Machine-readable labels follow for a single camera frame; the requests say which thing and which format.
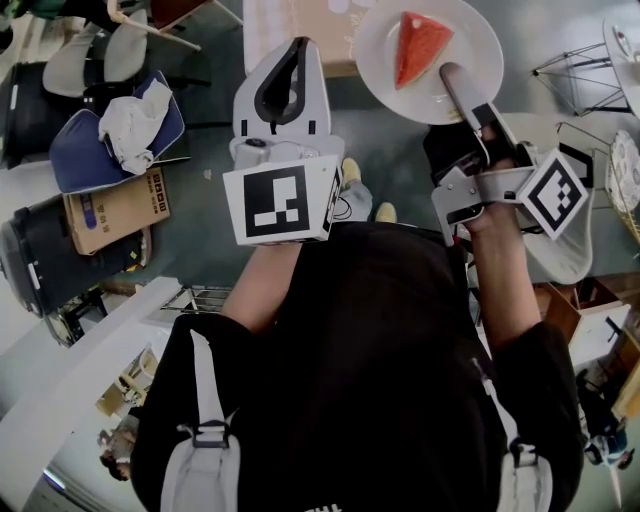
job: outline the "watermelon slice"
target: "watermelon slice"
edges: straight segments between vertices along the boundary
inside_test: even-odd
[[[453,31],[437,21],[405,12],[396,57],[396,89],[407,87],[424,75],[452,37]]]

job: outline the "black t-shirt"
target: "black t-shirt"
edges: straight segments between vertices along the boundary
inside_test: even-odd
[[[208,340],[241,446],[240,512],[495,512],[506,437],[475,359],[526,443],[553,471],[565,510],[583,464],[561,334],[539,324],[493,354],[468,312],[461,257],[431,233],[346,224],[305,246],[273,331],[181,317],[145,403],[132,481],[159,510],[168,459],[197,424],[189,330]]]

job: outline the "floor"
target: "floor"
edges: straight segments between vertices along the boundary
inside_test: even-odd
[[[241,13],[240,0],[225,1]],[[564,50],[601,42],[605,16],[640,19],[640,5],[634,0],[469,3],[489,20],[502,43],[505,77],[497,107],[503,112],[535,112],[555,118],[571,112],[530,71]],[[230,120],[235,91],[244,79],[242,32],[215,6],[201,9],[185,27],[183,37],[202,45],[203,51],[193,53],[151,38],[151,65],[213,82],[210,88],[191,86],[179,93],[187,123]],[[606,94],[599,87],[581,84],[585,105]],[[402,222],[436,229],[429,201],[432,185],[421,144],[428,127],[383,108],[359,78],[330,79],[328,90],[334,134],[347,142],[348,154],[361,164],[364,181],[376,200],[392,201]],[[608,140],[620,128],[640,134],[640,121],[626,114],[594,113],[573,120]],[[235,244],[222,185],[222,174],[233,166],[227,149],[232,131],[193,130],[188,138],[191,161],[165,168],[172,217],[154,230],[154,261],[131,277],[147,281],[163,274],[186,284],[230,285],[250,254]],[[594,275],[640,269],[634,259],[636,244],[612,210],[594,210],[593,235]]]

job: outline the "bag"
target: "bag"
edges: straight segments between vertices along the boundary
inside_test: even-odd
[[[191,331],[198,393],[199,427],[182,425],[191,438],[178,444],[167,465],[161,512],[236,512],[240,444],[229,434],[213,367],[209,342]]]
[[[218,397],[213,357],[207,340],[191,331],[200,426],[182,425],[191,438],[178,444],[167,465],[161,512],[237,512],[240,444],[229,434]],[[507,435],[497,512],[548,512],[553,492],[551,466],[524,444],[513,417],[498,400],[493,382],[482,372],[482,383],[498,411]]]

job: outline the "cardboard box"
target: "cardboard box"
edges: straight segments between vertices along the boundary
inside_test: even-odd
[[[329,238],[342,186],[337,156],[266,163],[223,178],[238,245]]]
[[[356,34],[376,0],[244,0],[247,74],[278,46],[307,36],[318,45],[327,78],[358,74]]]
[[[161,169],[92,194],[65,195],[64,206],[76,249],[85,255],[170,215]]]

